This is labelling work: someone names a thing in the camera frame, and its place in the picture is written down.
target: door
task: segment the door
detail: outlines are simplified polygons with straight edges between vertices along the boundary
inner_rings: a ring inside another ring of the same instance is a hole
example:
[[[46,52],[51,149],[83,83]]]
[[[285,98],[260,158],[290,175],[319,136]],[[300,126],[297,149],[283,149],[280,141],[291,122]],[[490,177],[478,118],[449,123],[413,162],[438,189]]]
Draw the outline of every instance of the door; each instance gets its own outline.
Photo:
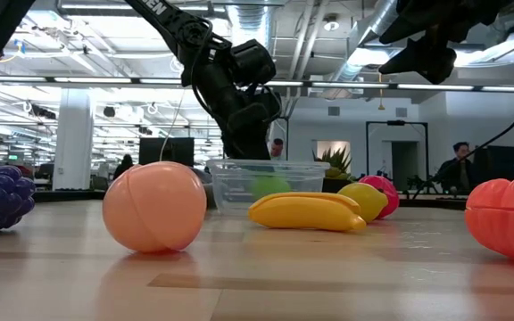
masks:
[[[418,142],[392,142],[392,175],[394,186],[408,190],[408,178],[418,174]]]

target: toy pomegranate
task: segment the toy pomegranate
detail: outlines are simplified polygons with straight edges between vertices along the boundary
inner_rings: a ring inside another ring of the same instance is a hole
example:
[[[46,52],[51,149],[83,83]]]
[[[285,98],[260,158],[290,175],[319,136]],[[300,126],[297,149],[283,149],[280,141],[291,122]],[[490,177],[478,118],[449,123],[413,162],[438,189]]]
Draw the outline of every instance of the toy pomegranate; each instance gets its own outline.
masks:
[[[495,179],[476,187],[465,221],[478,242],[514,259],[514,181]]]

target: plastic peach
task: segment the plastic peach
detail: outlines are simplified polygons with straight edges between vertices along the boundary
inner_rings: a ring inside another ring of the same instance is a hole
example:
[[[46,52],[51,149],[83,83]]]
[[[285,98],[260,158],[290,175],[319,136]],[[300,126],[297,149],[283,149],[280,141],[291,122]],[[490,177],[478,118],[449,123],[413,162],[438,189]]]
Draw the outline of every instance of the plastic peach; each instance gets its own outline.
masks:
[[[170,161],[135,166],[109,188],[103,219],[112,237],[141,252],[180,251],[199,233],[205,215],[202,182]]]
[[[465,221],[478,242],[514,259],[514,181],[495,179],[476,187]]]

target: red plastic fruit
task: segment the red plastic fruit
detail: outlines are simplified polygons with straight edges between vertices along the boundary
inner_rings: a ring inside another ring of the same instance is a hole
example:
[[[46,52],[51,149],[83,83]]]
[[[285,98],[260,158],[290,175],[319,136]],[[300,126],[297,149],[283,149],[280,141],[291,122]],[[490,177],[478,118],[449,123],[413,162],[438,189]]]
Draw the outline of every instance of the red plastic fruit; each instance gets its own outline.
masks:
[[[514,181],[495,179],[476,187],[465,222],[479,243],[514,259]]]
[[[394,213],[398,206],[400,206],[400,197],[398,196],[398,192],[396,192],[396,188],[386,177],[368,175],[361,178],[359,182],[374,186],[377,190],[383,191],[385,196],[388,198],[388,205],[380,211],[380,215],[378,215],[376,219],[387,217]]]

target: potted plant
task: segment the potted plant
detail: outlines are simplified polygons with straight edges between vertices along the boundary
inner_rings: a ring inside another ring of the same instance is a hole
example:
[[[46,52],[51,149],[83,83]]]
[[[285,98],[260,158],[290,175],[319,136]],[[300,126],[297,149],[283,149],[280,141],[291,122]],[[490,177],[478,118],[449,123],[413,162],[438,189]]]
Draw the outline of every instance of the potted plant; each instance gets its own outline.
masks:
[[[317,157],[313,151],[312,157],[315,161],[322,161],[330,164],[330,169],[327,169],[325,172],[322,192],[337,193],[341,188],[356,180],[356,177],[348,173],[352,157],[350,153],[346,151],[346,148],[339,148],[334,152],[331,148],[328,148],[320,157]]]

